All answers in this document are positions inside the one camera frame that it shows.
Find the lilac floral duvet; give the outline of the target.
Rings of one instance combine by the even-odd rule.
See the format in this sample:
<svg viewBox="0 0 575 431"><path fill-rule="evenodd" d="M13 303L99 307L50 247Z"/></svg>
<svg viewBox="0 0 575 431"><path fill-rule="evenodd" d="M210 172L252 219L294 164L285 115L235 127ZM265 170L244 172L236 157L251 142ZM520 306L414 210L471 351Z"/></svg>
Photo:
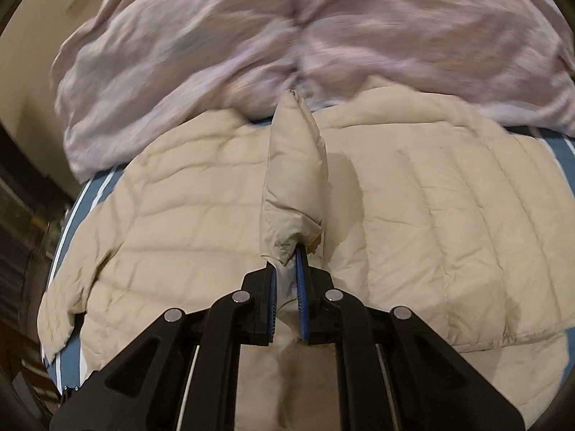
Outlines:
<svg viewBox="0 0 575 431"><path fill-rule="evenodd" d="M52 64L79 181L212 109L270 117L379 76L504 126L574 133L574 35L553 0L103 0Z"/></svg>

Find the beige quilted down jacket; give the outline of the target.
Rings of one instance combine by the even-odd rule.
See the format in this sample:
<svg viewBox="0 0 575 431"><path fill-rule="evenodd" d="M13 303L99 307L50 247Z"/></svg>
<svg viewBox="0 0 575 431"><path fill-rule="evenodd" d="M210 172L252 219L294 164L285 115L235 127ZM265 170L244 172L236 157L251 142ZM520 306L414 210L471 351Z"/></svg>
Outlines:
<svg viewBox="0 0 575 431"><path fill-rule="evenodd" d="M334 350L297 334L293 253L337 288L404 305L534 423L574 325L574 195L550 146L453 96L371 81L311 111L286 92L269 126L211 110L163 134L91 210L42 299L59 363L73 335L102 369L171 307L205 309L279 269L272 346L241 357L240 430L333 430Z"/></svg>

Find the blue white striped bed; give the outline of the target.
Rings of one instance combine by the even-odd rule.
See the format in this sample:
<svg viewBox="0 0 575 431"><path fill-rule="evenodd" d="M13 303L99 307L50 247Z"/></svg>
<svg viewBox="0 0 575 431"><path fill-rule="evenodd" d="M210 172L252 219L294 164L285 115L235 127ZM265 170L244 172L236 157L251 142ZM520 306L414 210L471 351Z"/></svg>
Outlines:
<svg viewBox="0 0 575 431"><path fill-rule="evenodd" d="M508 129L508 132L537 139L555 157L568 184L570 186L574 185L574 139L572 137L550 129L537 128L536 126L512 126ZM122 163L119 166L100 171L82 186L78 198L66 212L61 224L61 233L54 259L52 259L48 284L55 280L80 224L98 204L106 201L122 177L126 167ZM83 359L79 339L79 330L83 322L84 316L82 314L78 315L71 338L67 341L64 349L56 355L52 362L48 360L43 361L49 377L60 393L80 387L87 377L85 360Z"/></svg>

